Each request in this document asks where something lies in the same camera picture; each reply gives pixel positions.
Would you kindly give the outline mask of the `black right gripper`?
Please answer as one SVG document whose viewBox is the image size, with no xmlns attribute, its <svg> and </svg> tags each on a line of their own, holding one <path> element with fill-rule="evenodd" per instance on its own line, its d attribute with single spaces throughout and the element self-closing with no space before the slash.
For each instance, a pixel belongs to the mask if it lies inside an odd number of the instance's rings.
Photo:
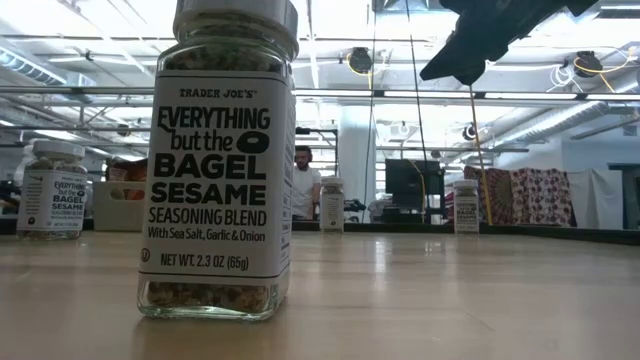
<svg viewBox="0 0 640 360">
<path fill-rule="evenodd" d="M 499 59 L 515 40 L 568 7 L 565 0 L 441 0 L 459 15 L 446 45 L 421 70 L 422 80 L 454 77 L 472 86 L 487 59 Z"/>
</svg>

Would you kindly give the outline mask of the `bagel sesame seasoning jar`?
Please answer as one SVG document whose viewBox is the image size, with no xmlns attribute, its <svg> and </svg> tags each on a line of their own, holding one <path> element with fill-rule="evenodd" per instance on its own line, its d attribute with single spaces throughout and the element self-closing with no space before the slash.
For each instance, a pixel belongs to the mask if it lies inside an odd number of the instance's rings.
<svg viewBox="0 0 640 360">
<path fill-rule="evenodd" d="M 458 180 L 454 191 L 454 231 L 456 234 L 479 233 L 479 195 L 475 179 Z"/>
<path fill-rule="evenodd" d="M 328 233 L 344 231 L 344 190 L 339 177 L 321 179 L 320 229 Z"/>
<path fill-rule="evenodd" d="M 178 0 L 158 58 L 137 303 L 259 321 L 289 288 L 292 0 Z"/>
<path fill-rule="evenodd" d="M 38 139 L 24 169 L 16 235 L 22 240 L 76 240 L 85 216 L 85 148 Z"/>
</svg>

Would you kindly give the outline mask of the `long ceiling light bar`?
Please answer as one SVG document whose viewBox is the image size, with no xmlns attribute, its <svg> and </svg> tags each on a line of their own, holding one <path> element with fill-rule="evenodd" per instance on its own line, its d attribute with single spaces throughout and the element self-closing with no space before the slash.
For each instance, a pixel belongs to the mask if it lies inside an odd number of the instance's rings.
<svg viewBox="0 0 640 360">
<path fill-rule="evenodd" d="M 150 96 L 150 87 L 29 87 L 0 86 L 0 94 L 57 94 L 57 95 L 139 95 Z M 293 94 L 311 98 L 410 98 L 454 100 L 468 97 L 462 91 L 405 91 L 405 90 L 330 90 L 296 89 Z M 474 92 L 475 99 L 500 101 L 548 102 L 640 102 L 638 93 L 551 93 L 551 92 Z"/>
</svg>

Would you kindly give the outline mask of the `black monitor on stand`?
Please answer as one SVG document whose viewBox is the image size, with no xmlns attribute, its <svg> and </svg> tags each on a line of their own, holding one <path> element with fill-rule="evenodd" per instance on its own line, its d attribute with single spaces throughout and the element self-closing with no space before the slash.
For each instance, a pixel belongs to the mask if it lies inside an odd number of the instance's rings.
<svg viewBox="0 0 640 360">
<path fill-rule="evenodd" d="M 431 224 L 446 216 L 444 170 L 437 161 L 386 159 L 385 192 L 391 196 L 381 215 L 383 223 Z"/>
</svg>

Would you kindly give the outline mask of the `red mandala patterned cloth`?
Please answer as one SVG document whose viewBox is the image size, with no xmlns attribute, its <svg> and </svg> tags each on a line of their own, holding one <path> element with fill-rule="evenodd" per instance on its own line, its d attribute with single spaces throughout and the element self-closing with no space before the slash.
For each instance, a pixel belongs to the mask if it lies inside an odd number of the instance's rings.
<svg viewBox="0 0 640 360">
<path fill-rule="evenodd" d="M 463 173 L 465 179 L 475 179 L 478 181 L 480 222 L 488 223 L 482 171 L 480 168 L 466 166 Z M 494 225 L 512 225 L 514 223 L 514 216 L 510 172 L 490 168 L 485 171 L 485 175 L 492 223 Z"/>
</svg>

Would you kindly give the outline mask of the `white building column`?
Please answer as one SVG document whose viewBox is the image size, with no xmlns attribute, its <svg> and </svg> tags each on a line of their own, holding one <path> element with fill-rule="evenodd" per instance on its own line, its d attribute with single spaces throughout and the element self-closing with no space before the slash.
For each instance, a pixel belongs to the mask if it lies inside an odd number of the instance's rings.
<svg viewBox="0 0 640 360">
<path fill-rule="evenodd" d="M 367 106 L 341 108 L 338 164 L 345 198 L 368 205 L 376 194 L 376 125 Z"/>
</svg>

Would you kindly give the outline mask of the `purple white patterned cloth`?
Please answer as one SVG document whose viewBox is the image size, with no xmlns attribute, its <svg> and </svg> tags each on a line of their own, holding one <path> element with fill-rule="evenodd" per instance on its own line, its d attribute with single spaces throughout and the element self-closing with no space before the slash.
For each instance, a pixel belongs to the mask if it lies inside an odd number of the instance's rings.
<svg viewBox="0 0 640 360">
<path fill-rule="evenodd" d="M 521 168 L 512 171 L 510 179 L 515 224 L 576 226 L 566 172 Z"/>
</svg>

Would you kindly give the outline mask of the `plain white cloth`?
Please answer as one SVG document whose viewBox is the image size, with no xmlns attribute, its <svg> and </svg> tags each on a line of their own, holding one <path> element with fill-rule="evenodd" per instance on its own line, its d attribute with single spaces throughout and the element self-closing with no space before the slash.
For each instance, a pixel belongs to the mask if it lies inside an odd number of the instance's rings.
<svg viewBox="0 0 640 360">
<path fill-rule="evenodd" d="M 619 171 L 569 172 L 568 180 L 578 228 L 623 229 L 623 185 Z"/>
</svg>

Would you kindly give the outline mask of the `person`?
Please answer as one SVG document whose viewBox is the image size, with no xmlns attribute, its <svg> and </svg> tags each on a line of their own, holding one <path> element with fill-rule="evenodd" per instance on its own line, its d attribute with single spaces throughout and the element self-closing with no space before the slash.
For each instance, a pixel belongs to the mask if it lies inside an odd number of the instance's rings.
<svg viewBox="0 0 640 360">
<path fill-rule="evenodd" d="M 313 220 L 319 204 L 321 175 L 310 166 L 312 151 L 308 146 L 295 148 L 292 217 L 294 221 Z"/>
</svg>

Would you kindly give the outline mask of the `dark shelving rack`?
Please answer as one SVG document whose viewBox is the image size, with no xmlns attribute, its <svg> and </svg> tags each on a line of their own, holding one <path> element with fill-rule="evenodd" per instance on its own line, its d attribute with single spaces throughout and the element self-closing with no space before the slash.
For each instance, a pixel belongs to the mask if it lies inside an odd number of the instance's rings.
<svg viewBox="0 0 640 360">
<path fill-rule="evenodd" d="M 640 231 L 640 164 L 609 163 L 608 168 L 622 176 L 624 228 Z"/>
</svg>

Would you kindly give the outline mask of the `light gray plastic bin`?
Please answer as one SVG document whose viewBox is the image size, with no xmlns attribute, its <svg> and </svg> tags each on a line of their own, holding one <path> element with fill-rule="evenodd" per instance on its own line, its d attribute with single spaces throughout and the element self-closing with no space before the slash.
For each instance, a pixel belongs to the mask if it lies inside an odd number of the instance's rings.
<svg viewBox="0 0 640 360">
<path fill-rule="evenodd" d="M 144 190 L 144 182 L 96 182 L 93 185 L 94 229 L 100 232 L 141 232 Z"/>
</svg>

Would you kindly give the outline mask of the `white humanoid robot figure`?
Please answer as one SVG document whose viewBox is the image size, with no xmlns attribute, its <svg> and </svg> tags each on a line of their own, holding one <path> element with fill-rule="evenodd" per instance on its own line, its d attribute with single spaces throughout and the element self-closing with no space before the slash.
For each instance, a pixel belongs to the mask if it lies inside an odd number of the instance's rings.
<svg viewBox="0 0 640 360">
<path fill-rule="evenodd" d="M 33 154 L 33 146 L 32 145 L 27 145 L 23 148 L 23 152 L 22 152 L 22 158 L 20 163 L 18 164 L 14 175 L 13 175 L 13 181 L 14 184 L 16 186 L 21 186 L 24 180 L 24 173 L 26 170 L 26 167 L 29 163 L 31 163 L 33 160 L 35 159 L 34 154 Z"/>
</svg>

